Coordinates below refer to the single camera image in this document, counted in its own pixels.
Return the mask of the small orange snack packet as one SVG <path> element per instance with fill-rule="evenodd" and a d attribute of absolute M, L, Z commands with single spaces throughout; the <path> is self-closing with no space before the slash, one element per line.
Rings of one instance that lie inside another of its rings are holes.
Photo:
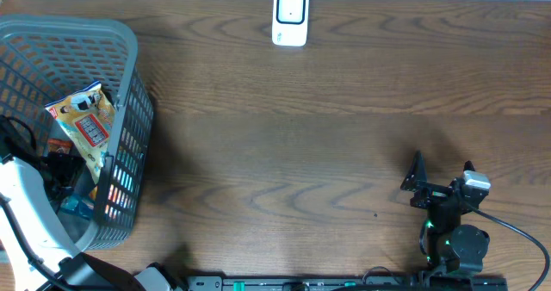
<path fill-rule="evenodd" d="M 73 144 L 69 140 L 49 139 L 47 141 L 47 149 L 49 152 L 69 154 Z"/>

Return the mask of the yellow snack bag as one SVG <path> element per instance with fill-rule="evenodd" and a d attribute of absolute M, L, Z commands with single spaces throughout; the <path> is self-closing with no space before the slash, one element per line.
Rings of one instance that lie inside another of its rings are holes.
<path fill-rule="evenodd" d="M 98 183 L 115 121 L 115 108 L 103 93 L 101 82 L 50 102 L 45 110 L 76 146 L 93 182 Z"/>

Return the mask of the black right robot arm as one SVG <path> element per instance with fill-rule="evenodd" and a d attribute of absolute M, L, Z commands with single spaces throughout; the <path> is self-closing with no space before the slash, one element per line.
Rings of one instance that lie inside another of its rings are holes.
<path fill-rule="evenodd" d="M 427 256 L 432 274 L 473 276 L 483 269 L 489 235 L 463 224 L 461 217 L 471 213 L 488 196 L 491 183 L 487 175 L 464 164 L 462 175 L 447 185 L 430 183 L 421 152 L 415 152 L 412 165 L 400 188 L 413 193 L 412 207 L 427 212 L 419 244 Z"/>

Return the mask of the blue mouthwash bottle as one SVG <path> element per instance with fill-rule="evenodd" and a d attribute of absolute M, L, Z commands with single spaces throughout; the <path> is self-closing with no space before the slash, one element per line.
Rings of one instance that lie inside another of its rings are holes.
<path fill-rule="evenodd" d="M 88 196 L 78 194 L 68 195 L 60 205 L 60 210 L 65 214 L 77 216 L 84 220 L 90 220 L 94 213 L 95 202 Z"/>

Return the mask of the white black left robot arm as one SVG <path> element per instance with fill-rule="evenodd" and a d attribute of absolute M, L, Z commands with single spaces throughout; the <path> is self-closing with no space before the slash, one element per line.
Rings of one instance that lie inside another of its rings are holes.
<path fill-rule="evenodd" d="M 178 290 L 153 266 L 132 275 L 77 248 L 31 164 L 13 155 L 1 162 L 1 242 L 17 290 Z"/>

